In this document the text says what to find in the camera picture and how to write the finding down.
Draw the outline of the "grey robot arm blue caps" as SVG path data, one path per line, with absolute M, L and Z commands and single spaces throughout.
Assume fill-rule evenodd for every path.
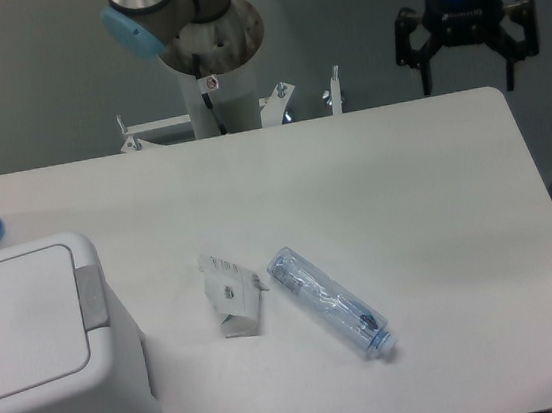
M 424 0 L 403 7 L 394 21 L 395 62 L 421 74 L 432 91 L 430 61 L 442 47 L 484 44 L 505 60 L 507 87 L 514 66 L 538 54 L 535 0 Z M 108 0 L 101 21 L 114 39 L 140 58 L 159 57 L 193 79 L 241 68 L 260 48 L 263 23 L 245 0 Z

